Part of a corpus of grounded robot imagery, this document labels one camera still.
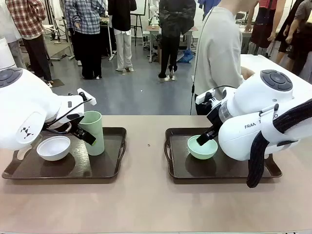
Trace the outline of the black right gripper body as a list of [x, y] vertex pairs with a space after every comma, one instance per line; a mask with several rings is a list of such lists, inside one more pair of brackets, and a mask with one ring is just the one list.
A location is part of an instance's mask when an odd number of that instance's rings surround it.
[[219, 108], [220, 106], [214, 107], [207, 115], [207, 119], [212, 124], [209, 127], [209, 131], [212, 131], [214, 134], [217, 134], [221, 127], [221, 119], [219, 117]]

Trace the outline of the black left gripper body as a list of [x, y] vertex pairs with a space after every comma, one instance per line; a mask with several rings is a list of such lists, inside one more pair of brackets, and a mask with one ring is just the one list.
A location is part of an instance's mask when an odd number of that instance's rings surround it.
[[67, 118], [70, 120], [69, 123], [71, 124], [71, 129], [69, 130], [69, 133], [76, 137], [84, 137], [86, 131], [79, 126], [79, 123], [83, 120], [84, 115], [69, 114], [67, 115]]

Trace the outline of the person's left hand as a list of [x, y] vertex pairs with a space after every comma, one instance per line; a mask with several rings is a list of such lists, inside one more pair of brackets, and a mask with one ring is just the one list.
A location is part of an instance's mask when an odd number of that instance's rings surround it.
[[254, 74], [254, 71], [241, 66], [241, 75], [245, 80], [247, 80], [249, 77], [251, 77]]

